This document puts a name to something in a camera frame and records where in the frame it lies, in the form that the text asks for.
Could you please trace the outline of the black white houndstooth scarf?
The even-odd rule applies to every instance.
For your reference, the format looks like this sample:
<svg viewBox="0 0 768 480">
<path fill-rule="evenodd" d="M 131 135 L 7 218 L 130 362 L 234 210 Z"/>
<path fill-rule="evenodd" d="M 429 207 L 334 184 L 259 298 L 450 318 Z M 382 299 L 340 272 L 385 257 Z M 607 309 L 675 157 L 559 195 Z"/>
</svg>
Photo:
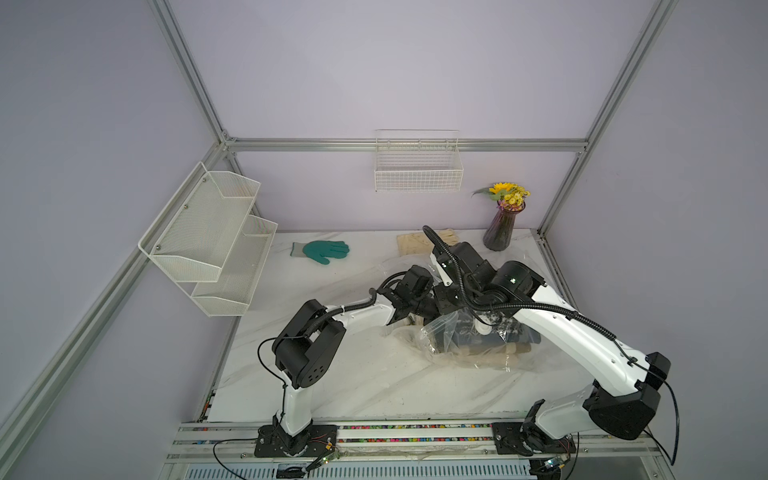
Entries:
<svg viewBox="0 0 768 480">
<path fill-rule="evenodd" d="M 537 331 L 513 318 L 501 318 L 498 324 L 492 325 L 488 335 L 480 335 L 475 330 L 475 320 L 463 312 L 453 312 L 432 321 L 427 328 L 434 351 L 466 356 L 527 353 L 542 341 Z"/>
</svg>

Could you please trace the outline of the clear plastic vacuum bag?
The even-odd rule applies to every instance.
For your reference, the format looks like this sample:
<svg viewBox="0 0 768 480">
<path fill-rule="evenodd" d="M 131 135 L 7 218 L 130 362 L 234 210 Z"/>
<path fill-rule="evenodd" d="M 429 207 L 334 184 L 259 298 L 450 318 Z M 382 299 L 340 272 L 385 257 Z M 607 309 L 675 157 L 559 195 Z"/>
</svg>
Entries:
<svg viewBox="0 0 768 480">
<path fill-rule="evenodd" d="M 567 359 L 549 339 L 500 313 L 482 313 L 482 322 L 465 308 L 428 321 L 409 314 L 385 328 L 386 334 L 428 362 L 441 366 L 515 371 L 557 371 Z"/>
</svg>

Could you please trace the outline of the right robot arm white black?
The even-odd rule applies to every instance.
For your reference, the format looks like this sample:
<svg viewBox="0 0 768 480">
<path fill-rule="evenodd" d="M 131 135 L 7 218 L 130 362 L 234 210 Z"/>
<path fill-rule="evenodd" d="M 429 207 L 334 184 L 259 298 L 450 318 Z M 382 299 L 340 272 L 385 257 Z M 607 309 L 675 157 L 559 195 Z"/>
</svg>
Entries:
<svg viewBox="0 0 768 480">
<path fill-rule="evenodd" d="M 482 335 L 510 319 L 549 340 L 593 381 L 558 400 L 534 403 L 518 423 L 514 439 L 529 452 L 576 433 L 601 430 L 622 440 L 637 439 L 655 417 L 670 360 L 659 352 L 633 349 L 571 307 L 528 265 L 508 261 L 493 268 L 467 243 L 449 246 L 429 226 L 432 261 L 443 285 Z"/>
</svg>

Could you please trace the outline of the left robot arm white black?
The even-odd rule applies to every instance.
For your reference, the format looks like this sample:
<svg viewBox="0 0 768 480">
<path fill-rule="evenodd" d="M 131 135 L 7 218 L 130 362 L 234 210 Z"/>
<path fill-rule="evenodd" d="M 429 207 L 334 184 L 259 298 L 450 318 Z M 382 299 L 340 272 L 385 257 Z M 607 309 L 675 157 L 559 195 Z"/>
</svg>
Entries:
<svg viewBox="0 0 768 480">
<path fill-rule="evenodd" d="M 387 277 L 362 302 L 332 307 L 306 301 L 272 340 L 277 377 L 283 383 L 275 415 L 282 432 L 293 438 L 312 425 L 311 388 L 329 371 L 348 333 L 389 326 L 410 315 L 436 318 L 433 285 L 428 269 L 413 266 Z"/>
</svg>

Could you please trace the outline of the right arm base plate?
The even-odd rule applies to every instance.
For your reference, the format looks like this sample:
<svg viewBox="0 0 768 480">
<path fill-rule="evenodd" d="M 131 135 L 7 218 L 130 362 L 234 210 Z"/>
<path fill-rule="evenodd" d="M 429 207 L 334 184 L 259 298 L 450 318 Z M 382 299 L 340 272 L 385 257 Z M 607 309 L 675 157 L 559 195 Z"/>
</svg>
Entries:
<svg viewBox="0 0 768 480">
<path fill-rule="evenodd" d="M 575 443 L 568 437 L 553 439 L 526 422 L 494 422 L 491 429 L 499 455 L 531 457 L 537 454 L 571 455 L 576 452 Z"/>
</svg>

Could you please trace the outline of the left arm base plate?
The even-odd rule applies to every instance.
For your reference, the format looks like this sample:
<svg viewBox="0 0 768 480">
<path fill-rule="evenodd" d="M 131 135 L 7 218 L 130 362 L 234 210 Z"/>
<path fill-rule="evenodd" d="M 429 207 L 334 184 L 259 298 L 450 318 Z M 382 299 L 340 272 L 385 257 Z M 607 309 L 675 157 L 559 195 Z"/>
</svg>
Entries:
<svg viewBox="0 0 768 480">
<path fill-rule="evenodd" d="M 256 458 L 318 457 L 329 452 L 337 442 L 337 425 L 311 423 L 295 436 L 289 435 L 279 424 L 259 428 L 255 442 Z"/>
</svg>

